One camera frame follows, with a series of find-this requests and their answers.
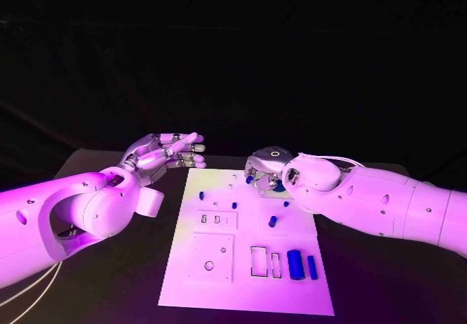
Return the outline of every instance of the black table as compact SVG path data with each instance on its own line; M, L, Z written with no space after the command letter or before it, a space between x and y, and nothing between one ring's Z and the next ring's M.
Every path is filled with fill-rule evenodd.
M78 150L58 178L100 171L121 154ZM216 169L242 169L245 161L206 157ZM366 165L407 175L399 165ZM425 243L366 235L322 215L316 227L335 317L157 306L186 176L188 169L173 169L153 185L166 194L159 216L134 215L114 238L64 262L43 299L18 323L467 323L466 259ZM0 300L35 278L0 290ZM23 312L48 281L0 308L0 323Z

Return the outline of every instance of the white board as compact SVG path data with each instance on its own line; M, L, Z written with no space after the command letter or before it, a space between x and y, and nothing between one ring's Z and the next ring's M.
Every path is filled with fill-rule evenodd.
M303 280L290 278L288 250L301 251ZM247 185L244 170L190 169L159 305L335 315L313 215L286 192Z

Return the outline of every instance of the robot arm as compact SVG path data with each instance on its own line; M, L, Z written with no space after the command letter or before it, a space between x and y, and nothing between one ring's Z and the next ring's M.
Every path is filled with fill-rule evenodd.
M467 194L355 164L343 169L322 157L294 158L268 147L247 161L247 182L271 190L281 181L310 213L368 234L423 241L467 256Z
M150 134L128 148L117 167L0 193L0 288L87 246L114 236L133 213L156 217L163 193L146 186L172 167L205 167L198 133ZM59 236L51 212L72 226Z

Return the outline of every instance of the robotic hand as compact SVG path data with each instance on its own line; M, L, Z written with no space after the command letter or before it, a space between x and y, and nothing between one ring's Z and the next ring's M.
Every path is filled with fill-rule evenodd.
M173 167L206 166L198 133L150 134L117 167L0 193L0 288L114 236L133 213L156 217L163 193L147 188ZM71 224L56 235L51 212Z
M329 159L355 166L337 167ZM378 236L417 240L467 256L467 194L425 184L350 159L258 150L245 165L247 183L284 186L303 210Z

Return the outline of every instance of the blue object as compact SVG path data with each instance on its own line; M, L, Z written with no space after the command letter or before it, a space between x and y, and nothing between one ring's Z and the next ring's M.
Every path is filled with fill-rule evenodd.
M277 217L276 216L271 216L271 219L270 219L270 227L274 227L276 226L276 223L277 223Z
M314 258L312 256L309 256L307 260L309 260L309 268L310 268L312 280L317 280L319 279L319 274L316 273Z
M276 192L283 192L283 191L286 191L286 187L284 187L284 185L283 185L283 180L278 180L278 181L277 181L277 187L273 189L273 191L276 191Z
M299 250L290 250L287 252L288 259L288 272L291 280L304 279L304 264L301 263L301 255Z

